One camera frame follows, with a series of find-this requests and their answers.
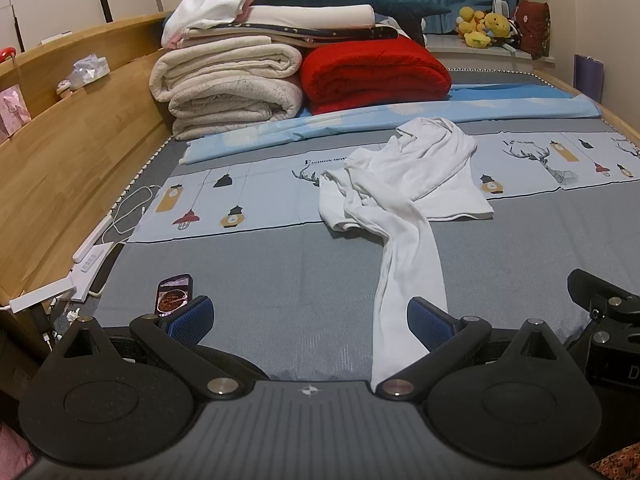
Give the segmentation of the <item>white power strip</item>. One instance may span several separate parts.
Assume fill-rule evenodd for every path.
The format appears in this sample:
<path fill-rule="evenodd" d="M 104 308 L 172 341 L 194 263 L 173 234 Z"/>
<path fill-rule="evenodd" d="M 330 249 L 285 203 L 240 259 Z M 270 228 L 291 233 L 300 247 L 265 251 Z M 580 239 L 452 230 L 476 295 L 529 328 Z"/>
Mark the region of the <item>white power strip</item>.
<path fill-rule="evenodd" d="M 107 265 L 108 258 L 117 257 L 122 245 L 104 243 L 94 245 L 87 255 L 75 263 L 65 278 L 44 285 L 22 296 L 11 299 L 4 310 L 12 313 L 35 307 L 56 297 L 66 297 L 71 302 L 81 304 L 88 297 L 99 297 L 104 289 L 111 269 Z"/>

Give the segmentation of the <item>white tissue pack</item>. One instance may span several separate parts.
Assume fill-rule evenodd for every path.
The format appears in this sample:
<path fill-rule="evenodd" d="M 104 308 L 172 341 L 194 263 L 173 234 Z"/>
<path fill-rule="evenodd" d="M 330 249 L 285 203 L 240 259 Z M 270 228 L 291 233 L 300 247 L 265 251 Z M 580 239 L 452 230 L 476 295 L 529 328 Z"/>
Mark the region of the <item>white tissue pack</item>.
<path fill-rule="evenodd" d="M 106 57 L 97 56 L 93 53 L 74 63 L 67 80 L 70 82 L 70 88 L 76 91 L 107 76 L 109 73 L 111 73 L 111 70 Z"/>

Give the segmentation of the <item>white long-sleeve shirt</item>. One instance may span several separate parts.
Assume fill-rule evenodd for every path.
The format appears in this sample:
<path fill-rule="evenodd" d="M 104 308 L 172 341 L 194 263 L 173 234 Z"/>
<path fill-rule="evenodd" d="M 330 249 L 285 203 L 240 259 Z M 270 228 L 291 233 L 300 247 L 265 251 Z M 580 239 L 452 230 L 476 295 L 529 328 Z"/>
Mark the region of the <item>white long-sleeve shirt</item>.
<path fill-rule="evenodd" d="M 489 219 L 494 210 L 472 180 L 472 136 L 445 118 L 416 118 L 378 151 L 358 148 L 319 179 L 319 214 L 332 230 L 382 238 L 374 297 L 371 385 L 377 387 L 427 351 L 408 326 L 422 297 L 446 310 L 434 221 Z"/>

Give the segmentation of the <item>yellow plush toys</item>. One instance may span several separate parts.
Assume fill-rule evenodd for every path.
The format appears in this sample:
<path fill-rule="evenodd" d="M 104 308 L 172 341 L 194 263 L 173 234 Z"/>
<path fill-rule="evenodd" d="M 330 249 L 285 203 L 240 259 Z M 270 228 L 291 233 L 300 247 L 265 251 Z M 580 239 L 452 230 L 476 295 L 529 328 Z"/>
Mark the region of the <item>yellow plush toys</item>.
<path fill-rule="evenodd" d="M 512 38 L 511 24 L 505 16 L 477 11 L 470 6 L 460 9 L 456 31 L 464 43 L 474 49 L 506 44 Z"/>

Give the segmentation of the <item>cream folded quilt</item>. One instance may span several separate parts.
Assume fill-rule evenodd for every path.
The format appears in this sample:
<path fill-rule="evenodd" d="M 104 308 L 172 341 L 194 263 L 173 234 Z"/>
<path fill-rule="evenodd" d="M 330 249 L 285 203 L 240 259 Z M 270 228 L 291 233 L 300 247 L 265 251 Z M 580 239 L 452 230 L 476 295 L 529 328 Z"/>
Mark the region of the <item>cream folded quilt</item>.
<path fill-rule="evenodd" d="M 300 51 L 267 36 L 216 40 L 164 53 L 149 88 L 168 105 L 180 141 L 293 118 L 303 106 Z"/>

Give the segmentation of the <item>white pink folded garment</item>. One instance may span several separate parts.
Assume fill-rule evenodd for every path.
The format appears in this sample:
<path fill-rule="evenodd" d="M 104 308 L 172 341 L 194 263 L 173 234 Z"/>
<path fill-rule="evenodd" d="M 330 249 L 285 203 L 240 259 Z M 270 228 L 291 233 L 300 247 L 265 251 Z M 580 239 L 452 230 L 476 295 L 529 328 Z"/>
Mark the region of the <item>white pink folded garment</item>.
<path fill-rule="evenodd" d="M 209 29 L 242 18 L 255 0 L 182 0 L 164 24 L 162 48 L 175 48 L 190 28 Z"/>

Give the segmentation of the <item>red folded blanket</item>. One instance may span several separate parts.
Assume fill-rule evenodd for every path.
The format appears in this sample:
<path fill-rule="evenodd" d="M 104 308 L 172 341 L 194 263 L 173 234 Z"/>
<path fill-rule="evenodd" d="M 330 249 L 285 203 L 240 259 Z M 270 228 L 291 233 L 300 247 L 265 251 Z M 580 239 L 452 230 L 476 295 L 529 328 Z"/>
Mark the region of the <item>red folded blanket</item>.
<path fill-rule="evenodd" d="M 346 41 L 308 53 L 299 78 L 312 114 L 446 99 L 450 73 L 416 42 Z"/>

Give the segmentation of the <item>black smartphone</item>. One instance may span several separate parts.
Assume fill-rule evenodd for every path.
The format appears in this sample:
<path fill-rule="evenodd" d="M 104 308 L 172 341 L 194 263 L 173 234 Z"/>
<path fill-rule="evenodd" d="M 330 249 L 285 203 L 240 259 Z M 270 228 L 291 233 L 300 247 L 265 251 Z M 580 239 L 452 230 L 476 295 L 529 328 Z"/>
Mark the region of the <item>black smartphone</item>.
<path fill-rule="evenodd" d="M 165 278 L 157 286 L 154 313 L 161 318 L 184 307 L 193 298 L 193 278 L 179 274 Z"/>

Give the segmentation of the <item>purple paper bag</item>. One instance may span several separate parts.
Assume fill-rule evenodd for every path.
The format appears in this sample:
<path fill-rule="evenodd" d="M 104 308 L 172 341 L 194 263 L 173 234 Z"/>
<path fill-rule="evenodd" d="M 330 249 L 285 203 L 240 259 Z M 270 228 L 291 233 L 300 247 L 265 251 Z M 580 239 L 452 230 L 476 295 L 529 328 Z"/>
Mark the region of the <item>purple paper bag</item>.
<path fill-rule="evenodd" d="M 573 86 L 593 101 L 601 103 L 604 87 L 604 64 L 592 56 L 575 54 Z"/>

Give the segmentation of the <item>wooden bed headboard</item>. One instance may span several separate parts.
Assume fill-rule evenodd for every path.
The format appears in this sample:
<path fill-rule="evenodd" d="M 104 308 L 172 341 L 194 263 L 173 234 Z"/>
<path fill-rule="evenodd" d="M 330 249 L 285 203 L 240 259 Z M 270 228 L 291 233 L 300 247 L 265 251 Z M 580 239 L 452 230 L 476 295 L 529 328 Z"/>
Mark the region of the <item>wooden bed headboard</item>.
<path fill-rule="evenodd" d="M 32 120 L 1 144 L 1 301 L 65 278 L 73 255 L 125 186 L 169 139 L 149 90 L 163 14 L 127 18 L 35 47 L 1 66 Z M 90 54 L 111 73 L 73 91 Z"/>

